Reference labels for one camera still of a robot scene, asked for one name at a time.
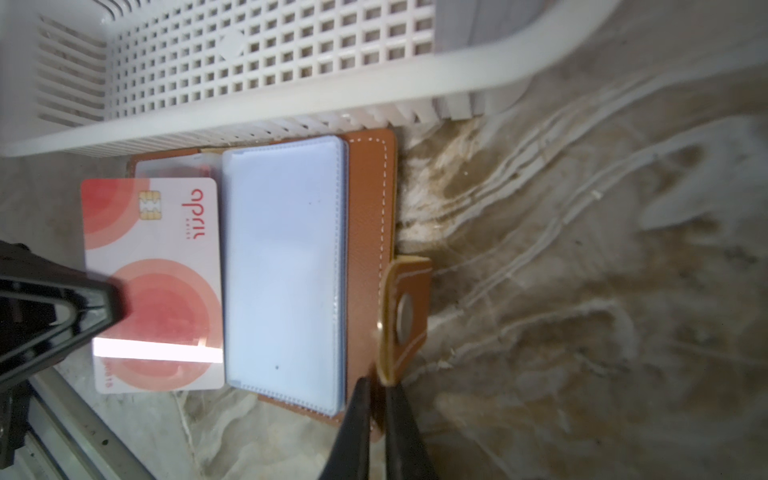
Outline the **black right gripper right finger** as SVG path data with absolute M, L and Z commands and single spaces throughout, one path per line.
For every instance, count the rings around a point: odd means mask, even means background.
M 386 478 L 437 480 L 422 435 L 403 387 L 385 388 Z

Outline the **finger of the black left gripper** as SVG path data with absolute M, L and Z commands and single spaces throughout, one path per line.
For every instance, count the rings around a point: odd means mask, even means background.
M 117 285 L 1 243 L 1 388 L 8 390 L 123 319 Z

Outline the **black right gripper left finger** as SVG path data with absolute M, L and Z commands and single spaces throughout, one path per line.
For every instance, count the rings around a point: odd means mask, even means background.
M 369 478 L 371 381 L 360 378 L 349 400 L 320 480 Z

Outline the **brown leather card holder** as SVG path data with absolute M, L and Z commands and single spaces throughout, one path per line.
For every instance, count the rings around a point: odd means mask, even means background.
M 397 382 L 426 339 L 432 264 L 394 253 L 389 129 L 135 156 L 136 178 L 220 192 L 227 384 L 338 424 L 362 378 Z

